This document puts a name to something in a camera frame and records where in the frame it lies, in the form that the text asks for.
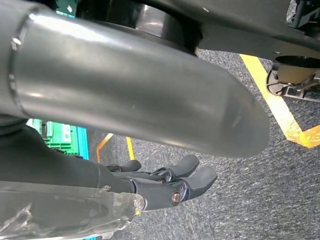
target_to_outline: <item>green plastic crate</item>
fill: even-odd
[[[67,155],[79,155],[75,126],[38,119],[29,119],[27,125],[37,130],[49,148],[60,149]]]

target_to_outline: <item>gray carpet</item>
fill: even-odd
[[[202,50],[199,57],[228,69],[260,101],[270,119],[270,141],[251,158],[195,153],[218,179],[204,196],[180,206],[143,213],[115,240],[319,239],[319,147],[306,149],[285,139],[238,54]],[[265,68],[270,63],[263,60]],[[286,99],[303,130],[320,124],[316,103]],[[91,156],[106,133],[88,132]],[[189,153],[180,148],[132,140],[143,170],[175,163]],[[129,159],[126,140],[114,136],[101,151],[106,164]]]

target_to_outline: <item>yellow tape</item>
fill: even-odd
[[[97,160],[98,163],[100,163],[100,149],[102,149],[105,144],[106,144],[110,138],[113,136],[113,133],[108,133],[103,140],[102,140],[97,147]]]
[[[130,137],[126,137],[128,150],[129,151],[130,160],[134,160],[134,148],[132,147],[132,142]]]
[[[267,73],[257,57],[243,54],[240,57],[288,140],[306,148],[320,145],[320,125],[302,131],[282,97],[268,92],[266,84]]]

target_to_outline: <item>clear plastic guard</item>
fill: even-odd
[[[0,181],[0,240],[112,236],[144,207],[108,189]]]

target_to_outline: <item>bolt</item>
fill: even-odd
[[[172,193],[172,202],[174,204],[178,204],[181,201],[181,194],[179,191],[174,191]]]

